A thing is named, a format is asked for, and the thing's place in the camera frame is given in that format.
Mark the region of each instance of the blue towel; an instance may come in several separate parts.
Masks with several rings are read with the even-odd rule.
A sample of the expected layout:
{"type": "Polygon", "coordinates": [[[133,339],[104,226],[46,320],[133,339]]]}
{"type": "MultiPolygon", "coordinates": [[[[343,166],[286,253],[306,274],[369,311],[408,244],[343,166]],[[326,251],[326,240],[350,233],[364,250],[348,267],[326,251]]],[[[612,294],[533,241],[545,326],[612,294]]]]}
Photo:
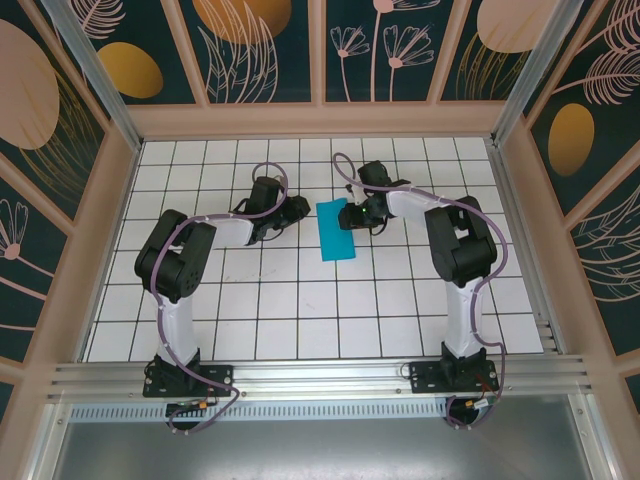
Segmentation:
{"type": "Polygon", "coordinates": [[[323,262],[356,258],[353,233],[351,230],[340,229],[338,223],[338,213],[346,204],[346,198],[316,204],[323,262]]]}

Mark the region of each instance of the leaf illustration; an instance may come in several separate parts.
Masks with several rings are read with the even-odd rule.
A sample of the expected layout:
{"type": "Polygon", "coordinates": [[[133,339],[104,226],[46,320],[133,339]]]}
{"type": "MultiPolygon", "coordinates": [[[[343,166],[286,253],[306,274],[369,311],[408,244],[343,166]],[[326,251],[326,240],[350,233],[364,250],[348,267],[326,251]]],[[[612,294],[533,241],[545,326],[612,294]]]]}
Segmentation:
{"type": "Polygon", "coordinates": [[[82,31],[96,40],[105,40],[126,15],[122,0],[70,0],[70,5],[82,31]]]}
{"type": "Polygon", "coordinates": [[[640,50],[611,50],[600,55],[580,82],[589,103],[621,105],[621,100],[640,85],[640,50]]]}

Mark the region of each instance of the floral wallpaper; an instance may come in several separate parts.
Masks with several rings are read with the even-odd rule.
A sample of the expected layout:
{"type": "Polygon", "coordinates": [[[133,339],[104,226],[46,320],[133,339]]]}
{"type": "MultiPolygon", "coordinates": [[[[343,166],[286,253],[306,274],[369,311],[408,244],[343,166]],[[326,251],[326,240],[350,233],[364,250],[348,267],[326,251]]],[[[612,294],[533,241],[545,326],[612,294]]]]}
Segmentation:
{"type": "Polygon", "coordinates": [[[327,1],[326,101],[424,101],[453,2],[327,1]]]}
{"type": "Polygon", "coordinates": [[[0,357],[24,361],[66,241],[0,179],[0,357]]]}

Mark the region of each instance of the purple cable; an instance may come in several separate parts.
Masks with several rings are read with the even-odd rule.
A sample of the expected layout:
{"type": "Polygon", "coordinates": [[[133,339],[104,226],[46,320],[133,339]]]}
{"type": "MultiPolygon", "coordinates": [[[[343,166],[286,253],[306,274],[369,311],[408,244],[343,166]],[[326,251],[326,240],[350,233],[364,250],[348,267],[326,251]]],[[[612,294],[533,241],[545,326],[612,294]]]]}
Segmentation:
{"type": "Polygon", "coordinates": [[[171,246],[173,241],[176,239],[176,237],[178,235],[180,235],[180,232],[182,232],[182,230],[184,230],[187,225],[189,225],[189,224],[191,224],[193,222],[209,222],[210,220],[223,220],[223,219],[227,219],[227,218],[240,218],[240,219],[245,219],[245,220],[253,220],[253,219],[256,219],[256,218],[266,217],[267,215],[270,215],[271,213],[275,212],[278,208],[280,208],[280,206],[286,200],[287,193],[289,192],[289,178],[287,177],[287,173],[283,170],[283,168],[280,165],[278,165],[277,163],[269,163],[269,162],[259,163],[253,169],[253,172],[251,172],[251,177],[255,181],[255,173],[258,170],[258,168],[260,168],[262,166],[269,166],[269,165],[272,165],[272,166],[276,167],[278,170],[280,170],[280,173],[282,173],[283,182],[284,182],[282,196],[280,197],[278,202],[272,208],[270,208],[269,210],[267,210],[265,212],[257,213],[257,214],[254,214],[254,215],[235,214],[235,213],[216,213],[216,214],[212,214],[212,215],[198,215],[198,216],[195,216],[195,217],[187,218],[184,222],[182,222],[180,225],[178,225],[176,227],[176,229],[173,231],[173,233],[169,236],[169,238],[167,239],[167,241],[163,245],[162,249],[160,250],[160,253],[158,254],[158,259],[156,260],[155,264],[153,265],[153,270],[151,271],[151,286],[150,287],[151,287],[151,294],[154,296],[154,298],[158,302],[158,334],[160,335],[160,340],[162,341],[162,345],[164,346],[165,350],[167,351],[167,353],[169,354],[171,359],[175,362],[175,364],[178,366],[178,368],[180,368],[180,370],[185,372],[187,375],[195,378],[196,380],[198,380],[198,381],[200,381],[202,383],[205,383],[206,385],[209,385],[210,387],[222,388],[224,390],[228,390],[230,392],[235,393],[235,396],[229,402],[227,402],[227,404],[224,407],[222,407],[218,411],[218,413],[216,413],[213,417],[211,417],[206,422],[199,423],[198,425],[196,425],[195,427],[193,427],[190,430],[178,430],[174,426],[173,420],[174,420],[175,416],[180,413],[180,410],[176,410],[169,417],[169,426],[171,427],[172,432],[174,434],[178,433],[178,432],[181,432],[183,435],[189,435],[189,433],[197,433],[197,432],[199,432],[201,430],[204,430],[205,428],[209,427],[222,414],[224,414],[224,412],[226,412],[231,407],[231,405],[233,405],[238,400],[238,397],[240,396],[240,390],[238,390],[237,388],[235,388],[235,387],[233,387],[231,385],[225,385],[224,383],[219,383],[219,382],[215,382],[213,380],[209,380],[208,378],[205,378],[202,375],[198,375],[197,373],[189,370],[189,368],[186,365],[184,365],[182,362],[180,362],[180,360],[178,359],[178,357],[175,354],[175,352],[171,349],[171,346],[169,345],[169,342],[167,341],[167,336],[166,336],[166,334],[164,332],[164,325],[163,325],[163,318],[162,318],[162,311],[164,310],[164,302],[162,301],[162,298],[160,297],[160,295],[158,294],[158,290],[156,289],[156,281],[157,281],[157,278],[158,278],[158,271],[160,270],[160,264],[162,263],[162,260],[164,260],[164,257],[167,254],[167,251],[169,250],[169,247],[171,246]]]}
{"type": "MultiPolygon", "coordinates": [[[[444,198],[444,197],[439,197],[438,195],[435,195],[433,193],[429,193],[427,191],[421,190],[419,188],[413,187],[413,186],[400,186],[400,187],[375,187],[373,185],[365,185],[364,183],[361,183],[359,181],[357,181],[355,178],[349,178],[349,176],[347,174],[345,174],[342,169],[340,168],[340,165],[338,164],[338,157],[342,157],[347,161],[347,164],[351,167],[351,171],[353,172],[353,176],[356,176],[356,169],[355,166],[353,165],[353,161],[344,153],[341,152],[336,152],[333,154],[333,157],[331,158],[331,163],[333,163],[334,168],[336,169],[336,171],[340,174],[340,176],[342,178],[344,178],[347,182],[349,182],[352,185],[355,185],[357,187],[360,188],[364,188],[366,190],[372,190],[372,191],[377,191],[377,192],[414,192],[417,193],[418,195],[422,195],[423,197],[426,197],[430,200],[435,200],[439,203],[443,203],[445,205],[453,205],[455,207],[458,208],[463,208],[464,210],[467,210],[470,213],[473,213],[474,215],[480,217],[482,220],[484,220],[485,222],[487,222],[487,224],[493,229],[494,232],[496,232],[496,235],[498,236],[498,238],[500,239],[501,242],[501,246],[502,246],[502,261],[500,262],[500,265],[498,265],[498,268],[491,273],[490,275],[488,275],[486,278],[483,278],[480,283],[478,283],[478,285],[476,285],[476,287],[473,289],[473,296],[471,297],[471,330],[473,332],[473,336],[475,337],[475,339],[481,344],[484,345],[485,347],[500,347],[500,365],[501,365],[501,369],[500,369],[500,386],[498,387],[498,392],[496,393],[496,403],[500,400],[500,398],[502,397],[502,391],[504,388],[504,378],[505,378],[505,366],[506,366],[506,350],[504,347],[504,344],[502,342],[487,342],[485,341],[482,337],[480,337],[480,335],[478,334],[478,327],[476,325],[476,303],[478,301],[478,292],[480,292],[480,289],[486,285],[487,283],[489,283],[491,280],[493,280],[494,278],[496,278],[500,272],[502,272],[502,270],[504,270],[504,267],[507,264],[507,256],[509,255],[508,251],[507,251],[507,239],[505,238],[504,234],[500,231],[500,228],[498,228],[498,226],[495,224],[495,222],[493,220],[491,220],[486,214],[484,214],[483,212],[481,212],[480,210],[467,205],[465,203],[460,203],[457,202],[456,200],[450,200],[448,198],[444,198]]],[[[471,429],[470,425],[465,425],[464,423],[460,422],[459,420],[453,418],[451,416],[451,405],[453,404],[453,401],[456,399],[456,396],[452,396],[449,398],[449,400],[447,400],[447,406],[446,406],[446,421],[447,423],[454,427],[454,428],[459,428],[460,426],[462,427],[467,427],[468,429],[471,429]]],[[[489,416],[491,415],[491,413],[494,410],[494,406],[491,406],[491,408],[489,408],[489,410],[487,411],[487,413],[485,413],[482,418],[480,418],[480,420],[477,420],[473,425],[474,426],[479,426],[482,423],[484,423],[489,416]]]]}

